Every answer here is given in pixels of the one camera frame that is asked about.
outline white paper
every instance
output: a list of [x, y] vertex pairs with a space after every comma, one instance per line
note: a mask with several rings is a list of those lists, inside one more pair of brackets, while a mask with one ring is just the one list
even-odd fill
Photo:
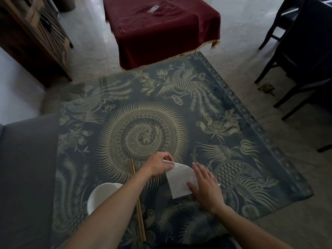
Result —
[[187, 186], [187, 182], [191, 182], [198, 188], [196, 174], [192, 168], [187, 165], [174, 162], [174, 167], [166, 171], [166, 177], [168, 180], [169, 188], [171, 189], [172, 198], [183, 197], [191, 194], [190, 189]]

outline maroon covered table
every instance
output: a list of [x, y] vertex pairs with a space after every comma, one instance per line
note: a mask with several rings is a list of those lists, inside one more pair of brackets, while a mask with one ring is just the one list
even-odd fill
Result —
[[126, 70], [220, 39], [220, 14], [203, 0], [104, 0], [104, 9]]

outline wall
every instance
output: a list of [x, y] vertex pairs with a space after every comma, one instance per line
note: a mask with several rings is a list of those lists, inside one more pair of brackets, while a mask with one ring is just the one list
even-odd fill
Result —
[[0, 123], [39, 115], [43, 86], [0, 47]]

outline wooden chopstick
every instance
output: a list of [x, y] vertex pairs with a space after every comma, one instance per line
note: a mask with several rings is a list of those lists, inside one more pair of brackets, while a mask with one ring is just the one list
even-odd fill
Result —
[[[130, 162], [131, 162], [131, 173], [133, 175], [135, 175], [135, 166], [134, 166], [133, 159], [131, 159]], [[137, 211], [138, 220], [139, 220], [139, 234], [140, 234], [140, 237], [141, 237], [141, 241], [143, 243], [144, 241], [146, 241], [146, 237], [145, 237], [141, 202], [140, 202], [139, 198], [138, 198], [137, 203], [136, 203], [136, 211]]]

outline tile floor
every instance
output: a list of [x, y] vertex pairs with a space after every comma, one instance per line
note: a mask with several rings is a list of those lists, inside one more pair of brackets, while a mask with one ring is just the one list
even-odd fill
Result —
[[[332, 248], [332, 150], [323, 154], [315, 150], [332, 142], [332, 116], [308, 104], [283, 122], [280, 118], [308, 93], [273, 108], [294, 85], [293, 81], [280, 68], [272, 69], [261, 84], [273, 84], [275, 97], [259, 92], [253, 83], [276, 47], [276, 41], [271, 39], [262, 51], [258, 50], [283, 0], [205, 1], [221, 14], [221, 43], [215, 50], [205, 47], [201, 52], [303, 173], [316, 194], [255, 223], [295, 248]], [[59, 110], [62, 88], [121, 71], [118, 47], [105, 23], [102, 0], [76, 0], [76, 6], [74, 11], [59, 17], [75, 47], [70, 53], [74, 81], [60, 79], [47, 90], [42, 114]]]

